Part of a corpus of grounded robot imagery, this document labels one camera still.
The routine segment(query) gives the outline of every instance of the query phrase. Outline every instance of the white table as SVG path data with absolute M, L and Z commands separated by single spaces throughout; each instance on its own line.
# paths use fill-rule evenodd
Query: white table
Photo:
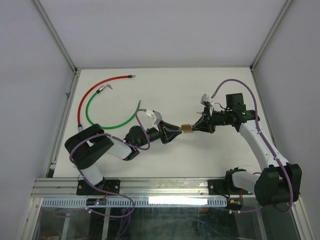
M 89 109 L 89 116 L 102 126 L 113 126 L 127 120 L 135 111 L 138 101 L 141 108 L 161 113 L 163 120 L 173 125 L 194 124 L 204 106 L 200 104 L 204 93 L 212 94 L 220 82 L 235 78 L 245 82 L 258 100 L 260 124 L 269 134 L 266 119 L 258 98 L 249 68 L 145 68 L 145 69 L 94 69 L 82 70 L 72 102 L 70 115 L 63 136 L 63 144 L 78 133 L 78 105 L 89 88 L 108 78 L 136 75 L 136 78 L 118 79 L 108 83 L 107 88 L 97 95 Z M 249 92 L 239 83 L 228 82 L 220 89 L 215 102 L 226 105 L 226 94 L 243 93 L 248 110 L 254 109 Z M 92 96 L 83 104 L 81 122 L 86 120 L 85 107 Z M 140 113 L 145 128 L 151 128 L 148 117 Z M 124 138 L 129 129 L 138 125 L 134 119 L 129 124 L 106 132 Z M 260 171 L 258 161 L 247 142 L 231 126 L 218 126 L 213 134 L 204 132 L 183 133 L 167 145 L 160 140 L 151 143 L 148 151 L 141 151 L 131 161 L 123 161 L 105 154 L 97 161 L 105 177 L 130 178 L 176 178 L 176 177 L 222 177 L 235 167 L 249 172 Z M 54 177 L 77 177 L 77 169 L 69 161 L 69 153 L 61 146 Z

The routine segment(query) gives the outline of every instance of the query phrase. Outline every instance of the metal grate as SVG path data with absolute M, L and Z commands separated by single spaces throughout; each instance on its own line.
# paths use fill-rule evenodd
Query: metal grate
M 85 208 L 86 198 L 45 198 L 42 202 L 43 207 L 52 208 Z M 184 205 L 184 204 L 152 204 L 149 203 L 149 198 L 132 198 L 135 203 L 136 208 L 194 208 L 199 207 L 199 205 Z M 90 206 L 90 208 L 130 208 L 132 207 L 132 202 L 126 198 L 109 198 L 106 201 L 106 205 Z M 224 197 L 210 197 L 207 199 L 207 205 L 202 205 L 202 207 L 207 208 L 223 208 L 227 206 L 227 200 Z

